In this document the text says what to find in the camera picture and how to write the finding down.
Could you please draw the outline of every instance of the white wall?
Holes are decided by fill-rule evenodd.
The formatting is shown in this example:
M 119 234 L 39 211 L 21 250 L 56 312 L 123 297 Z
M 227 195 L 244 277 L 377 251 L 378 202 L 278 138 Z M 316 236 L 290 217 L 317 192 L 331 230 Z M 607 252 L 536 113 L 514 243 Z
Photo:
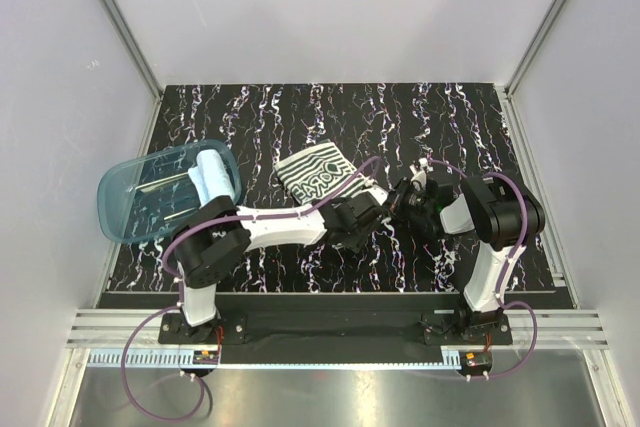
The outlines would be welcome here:
M 640 420 L 640 0 L 570 0 L 516 107 L 584 307 Z
M 165 84 L 506 82 L 551 0 L 117 0 Z
M 0 425 L 42 425 L 108 249 L 96 188 L 152 99 L 98 0 L 0 0 Z

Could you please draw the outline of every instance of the blue plastic bin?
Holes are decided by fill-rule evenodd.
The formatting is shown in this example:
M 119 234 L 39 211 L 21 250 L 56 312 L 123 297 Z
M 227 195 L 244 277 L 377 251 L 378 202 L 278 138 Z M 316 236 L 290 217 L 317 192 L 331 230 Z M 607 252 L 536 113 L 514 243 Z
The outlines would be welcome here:
M 104 235 L 121 244 L 169 235 L 200 208 L 187 171 L 196 165 L 198 153 L 208 149 L 220 154 L 237 204 L 241 185 L 233 154 L 222 142 L 203 140 L 123 162 L 104 174 L 98 186 L 98 218 Z

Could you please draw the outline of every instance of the purple cable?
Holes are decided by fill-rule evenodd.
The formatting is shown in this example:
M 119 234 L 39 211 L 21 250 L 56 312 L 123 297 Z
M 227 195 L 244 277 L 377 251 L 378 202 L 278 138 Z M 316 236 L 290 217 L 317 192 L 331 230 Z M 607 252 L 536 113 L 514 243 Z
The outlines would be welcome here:
M 431 158 L 429 158 L 428 161 L 430 163 L 444 165 L 445 167 L 448 167 L 451 170 L 456 171 L 463 178 L 467 177 L 467 174 L 465 174 L 458 167 L 455 167 L 454 165 L 451 165 L 449 162 L 445 162 L 443 160 L 431 159 Z M 518 205 L 520 207 L 520 216 L 522 218 L 522 226 L 520 227 L 520 235 L 518 236 L 518 240 L 516 241 L 516 244 L 509 251 L 509 254 L 507 255 L 507 258 L 505 259 L 504 264 L 502 265 L 502 269 L 500 270 L 500 275 L 498 276 L 498 281 L 496 282 L 495 291 L 496 291 L 496 299 L 498 301 L 498 305 L 503 310 L 509 310 L 509 309 L 512 309 L 513 307 L 522 307 L 522 308 L 526 309 L 529 312 L 529 314 L 531 315 L 531 323 L 533 325 L 533 336 L 531 338 L 531 345 L 529 346 L 529 350 L 527 350 L 527 353 L 520 360 L 520 362 L 518 362 L 516 365 L 514 365 L 513 367 L 511 367 L 508 370 L 505 370 L 504 372 L 500 372 L 498 374 L 493 374 L 491 376 L 492 379 L 500 379 L 500 378 L 507 377 L 508 375 L 516 373 L 518 370 L 520 370 L 524 366 L 524 364 L 526 364 L 528 362 L 529 358 L 531 357 L 531 354 L 533 353 L 533 351 L 534 351 L 534 349 L 536 347 L 536 343 L 538 341 L 538 321 L 536 319 L 536 314 L 533 311 L 533 309 L 531 308 L 531 306 L 529 306 L 525 302 L 521 302 L 519 300 L 515 300 L 513 302 L 509 302 L 508 304 L 505 304 L 502 301 L 502 298 L 498 295 L 498 292 L 500 292 L 500 287 L 502 286 L 502 283 L 504 282 L 504 278 L 507 275 L 507 270 L 509 269 L 509 262 L 511 261 L 513 256 L 516 254 L 518 249 L 522 246 L 522 244 L 524 243 L 524 239 L 527 236 L 527 228 L 528 228 L 527 205 L 526 205 L 526 203 L 524 201 L 524 197 L 522 196 L 522 193 L 520 192 L 520 189 L 518 189 L 518 186 L 509 177 L 507 177 L 504 174 L 501 174 L 499 172 L 489 172 L 487 174 L 484 174 L 483 177 L 493 177 L 493 178 L 496 178 L 496 179 L 500 179 L 500 180 L 502 180 L 504 183 L 506 183 L 509 186 L 509 188 L 515 194 L 516 199 L 518 200 Z
M 309 214 L 315 212 L 316 210 L 320 209 L 322 206 L 326 205 L 327 203 L 331 202 L 335 197 L 338 196 L 338 194 L 340 192 L 342 192 L 344 189 L 349 187 L 351 182 L 353 182 L 360 174 L 362 174 L 364 169 L 366 169 L 369 165 L 371 165 L 374 162 L 375 162 L 374 170 L 373 170 L 373 173 L 369 177 L 375 177 L 375 175 L 378 173 L 378 168 L 380 167 L 380 157 L 377 157 L 377 156 L 376 157 L 371 157 L 370 159 L 365 161 L 336 190 L 331 192 L 329 195 L 327 195 L 325 198 L 323 198 L 317 204 L 309 207 L 307 210 L 302 211 L 300 213 L 300 215 L 301 216 L 309 215 Z M 169 267 L 169 256 L 173 253 L 173 251 L 180 244 L 180 242 L 184 241 L 185 239 L 191 237 L 192 235 L 194 235 L 194 234 L 196 234 L 196 233 L 198 233 L 198 232 L 200 232 L 200 231 L 202 231 L 204 229 L 208 229 L 210 227 L 214 227 L 214 226 L 220 225 L 220 224 L 225 224 L 227 222 L 243 222 L 243 221 L 250 221 L 250 220 L 253 221 L 253 220 L 293 219 L 293 218 L 296 218 L 296 217 L 298 217 L 298 214 L 290 213 L 290 214 L 263 214 L 263 215 L 258 215 L 255 219 L 251 215 L 232 215 L 232 216 L 228 216 L 228 217 L 220 217 L 220 218 L 217 218 L 217 219 L 208 220 L 207 222 L 203 222 L 202 224 L 196 225 L 195 227 L 187 230 L 186 232 L 183 232 L 178 237 L 176 237 L 176 239 L 173 242 L 171 242 L 171 244 L 169 244 L 167 249 L 164 251 L 164 254 L 162 255 L 162 267 L 164 268 L 164 270 L 169 272 L 174 277 L 178 277 L 179 278 L 180 277 L 180 273 L 178 271 L 176 271 L 176 270 L 174 270 L 174 269 Z M 180 298 L 180 302 L 184 302 L 183 282 L 180 282 L 180 284 L 179 284 L 179 298 Z
M 133 342 L 133 339 L 135 339 L 136 335 L 138 335 L 138 333 L 142 330 L 142 328 L 145 325 L 147 325 L 149 322 L 151 322 L 153 319 L 155 319 L 156 317 L 160 315 L 164 315 L 167 312 L 171 312 L 177 309 L 178 307 L 176 306 L 167 307 L 165 309 L 159 310 L 155 314 L 151 314 L 149 317 L 143 320 L 140 323 L 140 325 L 136 327 L 135 330 L 131 333 L 131 335 L 129 336 L 129 339 L 127 339 L 126 344 L 124 344 L 124 349 L 122 349 L 122 360 L 120 360 L 120 376 L 122 377 L 122 386 L 124 387 L 124 393 L 129 399 L 129 402 L 131 402 L 131 405 L 133 405 L 140 413 L 146 415 L 147 417 L 153 420 L 157 420 L 159 422 L 166 422 L 170 424 L 177 424 L 180 422 L 184 422 L 185 420 L 189 420 L 191 417 L 193 417 L 196 414 L 196 412 L 198 412 L 198 410 L 200 409 L 200 406 L 202 405 L 202 401 L 204 400 L 204 393 L 206 390 L 206 385 L 204 381 L 200 377 L 197 377 L 197 376 L 193 377 L 200 385 L 200 398 L 198 399 L 198 402 L 196 402 L 195 407 L 188 414 L 185 414 L 181 417 L 161 417 L 152 412 L 149 412 L 147 409 L 142 407 L 140 403 L 133 396 L 133 393 L 131 393 L 131 389 L 129 388 L 129 383 L 127 382 L 126 360 L 127 360 L 127 353 L 129 352 L 129 347 L 131 347 L 131 343 Z

